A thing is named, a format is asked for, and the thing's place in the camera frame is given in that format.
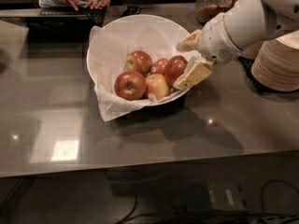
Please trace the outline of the person's left hand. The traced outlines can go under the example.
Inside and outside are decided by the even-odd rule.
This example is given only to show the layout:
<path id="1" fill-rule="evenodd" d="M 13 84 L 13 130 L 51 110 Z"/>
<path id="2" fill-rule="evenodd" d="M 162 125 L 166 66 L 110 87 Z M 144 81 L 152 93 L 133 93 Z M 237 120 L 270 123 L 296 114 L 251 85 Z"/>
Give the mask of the person's left hand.
<path id="1" fill-rule="evenodd" d="M 109 0 L 89 1 L 84 5 L 85 8 L 99 9 L 101 7 L 107 7 L 110 5 Z"/>

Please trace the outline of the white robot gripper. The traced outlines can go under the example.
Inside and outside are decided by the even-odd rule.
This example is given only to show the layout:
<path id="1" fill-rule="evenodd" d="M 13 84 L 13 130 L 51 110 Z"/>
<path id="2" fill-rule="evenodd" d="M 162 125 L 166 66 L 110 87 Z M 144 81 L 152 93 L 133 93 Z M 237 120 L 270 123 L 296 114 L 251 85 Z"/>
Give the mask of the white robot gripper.
<path id="1" fill-rule="evenodd" d="M 197 85 L 212 74 L 212 62 L 228 63 L 241 53 L 242 48 L 235 43 L 232 35 L 238 19 L 240 12 L 219 13 L 204 25 L 202 31 L 197 29 L 177 43 L 176 50 L 179 52 L 197 49 L 206 59 L 192 57 L 183 74 L 175 81 L 176 89 L 187 90 Z"/>

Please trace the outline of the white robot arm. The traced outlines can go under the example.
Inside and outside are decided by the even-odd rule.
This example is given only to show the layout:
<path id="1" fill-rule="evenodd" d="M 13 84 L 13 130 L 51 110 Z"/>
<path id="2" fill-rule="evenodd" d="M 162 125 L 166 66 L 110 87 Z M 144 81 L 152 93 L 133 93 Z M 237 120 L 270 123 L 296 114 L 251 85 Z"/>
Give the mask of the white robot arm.
<path id="1" fill-rule="evenodd" d="M 174 87 L 187 90 L 206 79 L 212 65 L 224 64 L 258 41 L 295 32 L 299 28 L 299 0 L 238 0 L 200 30 L 177 44 L 177 50 L 196 50 L 199 59 L 190 59 Z"/>

